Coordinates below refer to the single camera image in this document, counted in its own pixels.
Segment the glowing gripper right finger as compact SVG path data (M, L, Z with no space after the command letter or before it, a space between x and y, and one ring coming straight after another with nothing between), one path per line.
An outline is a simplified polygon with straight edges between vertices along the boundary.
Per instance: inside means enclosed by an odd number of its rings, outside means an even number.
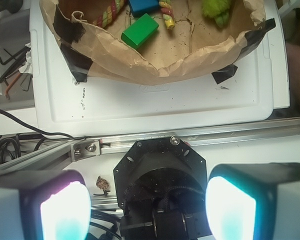
M300 240L300 163L219 164L205 208L217 240Z

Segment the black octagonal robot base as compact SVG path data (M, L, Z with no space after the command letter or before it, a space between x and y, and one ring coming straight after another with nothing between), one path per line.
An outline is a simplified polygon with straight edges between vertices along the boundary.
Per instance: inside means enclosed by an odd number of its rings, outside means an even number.
M176 138L140 140L113 169L125 240L197 240L209 236L206 160Z

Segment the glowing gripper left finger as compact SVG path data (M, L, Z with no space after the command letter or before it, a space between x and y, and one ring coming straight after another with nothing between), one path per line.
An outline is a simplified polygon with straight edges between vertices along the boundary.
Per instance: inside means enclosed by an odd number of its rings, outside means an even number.
M84 240L91 197L76 170L0 170L0 240Z

